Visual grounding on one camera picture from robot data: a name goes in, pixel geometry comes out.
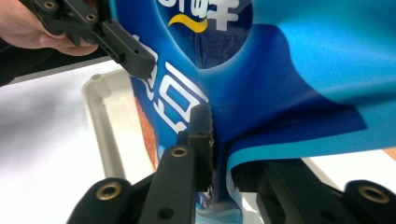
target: orange patch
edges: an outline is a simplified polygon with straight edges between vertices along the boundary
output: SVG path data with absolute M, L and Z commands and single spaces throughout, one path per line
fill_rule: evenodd
M 154 130 L 152 129 L 152 126 L 149 123 L 149 120 L 146 117 L 145 112 L 143 112 L 143 109 L 140 106 L 139 101 L 136 98 L 135 101 L 137 107 L 137 114 L 140 120 L 140 126 L 142 128 L 143 139 L 145 141 L 146 151 L 151 161 L 152 168 L 155 171 L 157 170 L 157 166 L 158 166 L 157 140 L 155 138 Z
M 396 147 L 387 148 L 384 150 L 388 155 L 390 155 L 394 160 L 396 160 Z

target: metal screw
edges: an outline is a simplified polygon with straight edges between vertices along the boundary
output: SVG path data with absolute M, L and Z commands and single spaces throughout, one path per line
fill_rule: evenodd
M 96 191 L 96 198 L 102 201 L 111 200 L 121 193 L 121 185 L 117 182 L 104 184 Z
M 174 157 L 184 157 L 189 151 L 184 147 L 177 147 L 172 149 L 171 155 Z
M 53 9 L 53 8 L 55 8 L 55 4 L 52 2 L 46 2 L 46 3 L 44 3 L 44 7 L 47 9 Z
M 389 202 L 389 196 L 386 193 L 384 193 L 384 191 L 382 191 L 381 189 L 368 185 L 363 185 L 358 188 L 358 191 L 361 194 L 361 196 L 372 202 L 375 203 Z
M 85 18 L 87 18 L 88 21 L 93 21 L 95 20 L 96 16 L 93 14 L 88 14 Z

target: hand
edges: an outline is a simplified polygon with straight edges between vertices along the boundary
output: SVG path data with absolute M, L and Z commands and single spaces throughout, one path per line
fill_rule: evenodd
M 57 49 L 73 56 L 87 55 L 97 49 L 81 41 L 76 47 L 63 35 L 51 35 L 37 17 L 18 0 L 0 0 L 0 37 L 10 45 L 24 49 Z

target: white plastic tray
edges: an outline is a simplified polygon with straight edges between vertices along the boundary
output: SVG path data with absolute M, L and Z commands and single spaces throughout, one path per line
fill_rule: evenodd
M 82 91 L 106 177 L 125 178 L 133 184 L 152 174 L 125 70 L 94 75 Z

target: yellow logo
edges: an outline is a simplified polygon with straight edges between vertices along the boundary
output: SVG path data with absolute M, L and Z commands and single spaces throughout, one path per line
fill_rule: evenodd
M 194 21 L 184 14 L 177 14 L 174 16 L 169 21 L 168 26 L 174 23 L 182 23 L 197 34 L 203 32 L 207 28 L 207 18 L 205 18 L 203 21 Z

